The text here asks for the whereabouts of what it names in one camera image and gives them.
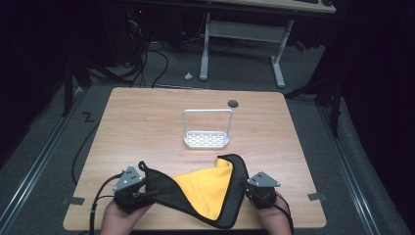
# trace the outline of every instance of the black cable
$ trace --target black cable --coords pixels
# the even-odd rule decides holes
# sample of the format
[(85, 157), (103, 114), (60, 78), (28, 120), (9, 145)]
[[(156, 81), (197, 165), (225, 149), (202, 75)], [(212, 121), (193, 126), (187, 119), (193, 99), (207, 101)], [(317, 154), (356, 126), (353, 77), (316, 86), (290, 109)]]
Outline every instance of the black cable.
[(98, 123), (94, 126), (94, 128), (92, 128), (92, 130), (89, 132), (89, 134), (86, 136), (86, 138), (83, 140), (82, 144), (80, 145), (78, 151), (76, 152), (75, 158), (73, 159), (72, 162), (72, 168), (70, 170), (70, 174), (72, 176), (72, 181), (75, 185), (77, 185), (77, 181), (75, 179), (75, 164), (76, 164), (76, 160), (79, 158), (79, 154), (80, 151), (82, 150), (83, 146), (85, 146), (86, 141), (89, 139), (89, 137), (91, 137), (92, 133), (94, 132), (95, 129), (97, 129), (98, 125), (100, 124), (100, 120), (98, 121)]
[(161, 74), (158, 76), (158, 77), (156, 77), (156, 79), (153, 81), (153, 84), (152, 84), (152, 88), (155, 88), (155, 85), (156, 85), (156, 82), (159, 80), (159, 78), (165, 73), (165, 71), (167, 71), (167, 68), (168, 68), (168, 58), (164, 55), (164, 54), (162, 54), (161, 52), (158, 52), (158, 51), (153, 51), (154, 53), (157, 53), (157, 54), (159, 54), (159, 55), (161, 55), (161, 56), (163, 56), (164, 58), (165, 58), (165, 68), (164, 68), (164, 70), (161, 72)]
[(116, 174), (116, 175), (114, 175), (114, 176), (112, 176), (111, 178), (109, 178), (109, 179), (107, 179), (104, 183), (103, 183), (103, 185), (101, 185), (101, 188), (100, 188), (100, 190), (98, 190), (98, 192), (97, 192), (97, 195), (95, 196), (95, 200), (94, 200), (94, 203), (92, 204), (92, 207), (91, 207), (91, 213), (90, 213), (90, 215), (89, 215), (89, 234), (90, 235), (94, 235), (94, 232), (95, 232), (95, 225), (94, 225), (94, 223), (95, 223), (95, 212), (96, 212), (96, 209), (97, 209), (97, 202), (98, 202), (98, 200), (100, 200), (101, 198), (103, 198), (103, 197), (100, 197), (100, 195), (101, 195), (101, 192), (103, 191), (103, 189), (104, 189), (104, 187), (108, 184), (108, 183), (110, 183), (112, 180), (114, 180), (114, 179), (117, 179), (117, 178), (121, 178), (121, 176), (122, 176), (122, 173), (120, 173), (120, 174)]
[(293, 223), (293, 219), (291, 218), (290, 205), (287, 203), (287, 201), (285, 201), (285, 199), (283, 197), (281, 197), (280, 195), (277, 194), (277, 197), (280, 198), (280, 199), (282, 199), (284, 201), (284, 203), (287, 205), (288, 212), (286, 212), (284, 209), (278, 207), (277, 205), (272, 204), (272, 203), (264, 200), (263, 198), (259, 197), (259, 195), (257, 193), (253, 193), (253, 195), (256, 198), (258, 198), (261, 201), (263, 201), (265, 204), (267, 204), (267, 205), (269, 205), (271, 207), (274, 207), (274, 208), (278, 209), (279, 211), (281, 211), (286, 216), (286, 218), (288, 219), (288, 223), (290, 224), (291, 233), (294, 234), (294, 223)]
[(144, 88), (146, 88), (147, 87), (147, 84), (146, 84), (146, 80), (144, 79), (144, 74), (143, 74), (143, 72), (144, 72), (144, 68), (146, 67), (146, 65), (147, 65), (147, 58), (148, 58), (148, 56), (147, 56), (147, 53), (148, 53), (148, 51), (149, 51), (149, 47), (147, 46), (146, 47), (146, 50), (145, 50), (145, 59), (144, 59), (144, 62), (143, 62), (143, 59), (141, 59), (141, 63), (142, 63), (142, 68), (140, 69), (140, 71), (139, 72), (137, 72), (137, 74), (134, 76), (134, 78), (132, 79), (132, 81), (131, 81), (131, 83), (130, 83), (130, 85), (129, 85), (129, 87), (132, 87), (133, 85), (134, 85), (134, 82), (135, 82), (135, 80), (137, 79), (137, 77), (141, 74), (141, 79), (140, 79), (140, 87), (141, 87), (141, 85), (142, 85), (142, 83), (143, 83), (143, 81), (144, 81)]

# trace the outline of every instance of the yellow towel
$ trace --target yellow towel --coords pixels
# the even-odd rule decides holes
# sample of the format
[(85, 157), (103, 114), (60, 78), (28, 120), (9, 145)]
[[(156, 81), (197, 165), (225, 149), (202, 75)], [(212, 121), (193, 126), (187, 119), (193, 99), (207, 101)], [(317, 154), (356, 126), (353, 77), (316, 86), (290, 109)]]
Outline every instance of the yellow towel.
[(232, 164), (216, 160), (216, 167), (197, 170), (173, 177), (200, 215), (216, 220), (222, 210), (232, 174)]

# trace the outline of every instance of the black fabric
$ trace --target black fabric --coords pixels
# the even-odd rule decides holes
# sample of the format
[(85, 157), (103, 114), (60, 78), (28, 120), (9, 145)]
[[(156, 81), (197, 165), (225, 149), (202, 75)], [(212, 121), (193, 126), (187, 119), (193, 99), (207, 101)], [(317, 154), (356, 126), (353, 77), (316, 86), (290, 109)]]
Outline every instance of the black fabric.
[(218, 156), (218, 158), (230, 162), (233, 166), (233, 171), (222, 211), (217, 220), (211, 220), (198, 214), (187, 200), (179, 185), (170, 176), (148, 168), (144, 162), (140, 162), (140, 169), (146, 173), (146, 192), (158, 190), (159, 193), (156, 196), (157, 203), (186, 212), (213, 227), (229, 229), (235, 224), (245, 195), (244, 182), (249, 177), (244, 160), (240, 156), (231, 154)]

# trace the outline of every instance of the table top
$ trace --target table top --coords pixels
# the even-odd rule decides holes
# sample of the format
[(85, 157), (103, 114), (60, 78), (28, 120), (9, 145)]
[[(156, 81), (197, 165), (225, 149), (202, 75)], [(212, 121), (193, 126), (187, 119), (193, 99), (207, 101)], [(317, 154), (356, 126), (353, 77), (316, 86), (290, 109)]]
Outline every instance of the table top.
[[(233, 110), (228, 146), (220, 150), (192, 150), (183, 141), (184, 110)], [(289, 202), (297, 228), (323, 227), (326, 218), (318, 200), (299, 138), (284, 96), (278, 92), (116, 88), (113, 90), (97, 130), (74, 197), (82, 206), (70, 205), (64, 221), (67, 230), (87, 230), (93, 199), (101, 185), (129, 165), (140, 161), (167, 175), (213, 167), (216, 157), (241, 156), (249, 176), (264, 171), (278, 180), (277, 190)], [(111, 182), (101, 195), (113, 195)], [(105, 206), (98, 202), (96, 228), (101, 227)], [(245, 197), (233, 229), (262, 228)], [(214, 229), (196, 218), (161, 205), (153, 207), (136, 224), (137, 230)]]
[(228, 4), (251, 5), (255, 7), (278, 8), (294, 11), (305, 11), (314, 13), (330, 13), (334, 14), (336, 8), (334, 6), (327, 7), (321, 3), (306, 3), (295, 0), (210, 0), (211, 2), (220, 2)]

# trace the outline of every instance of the human hand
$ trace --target human hand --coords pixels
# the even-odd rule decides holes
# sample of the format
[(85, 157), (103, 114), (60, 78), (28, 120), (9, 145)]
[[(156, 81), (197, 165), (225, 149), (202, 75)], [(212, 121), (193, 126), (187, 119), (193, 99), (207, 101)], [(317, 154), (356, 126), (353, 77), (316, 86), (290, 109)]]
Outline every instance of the human hand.
[(128, 214), (118, 208), (114, 200), (107, 205), (104, 213), (101, 235), (128, 235), (137, 221), (149, 210), (151, 206)]
[[(282, 195), (277, 191), (275, 193), (278, 195), (275, 205), (290, 214), (289, 206), (282, 199)], [(269, 209), (256, 209), (256, 212), (259, 215), (263, 227), (270, 235), (292, 235), (290, 222), (282, 211), (271, 207)]]

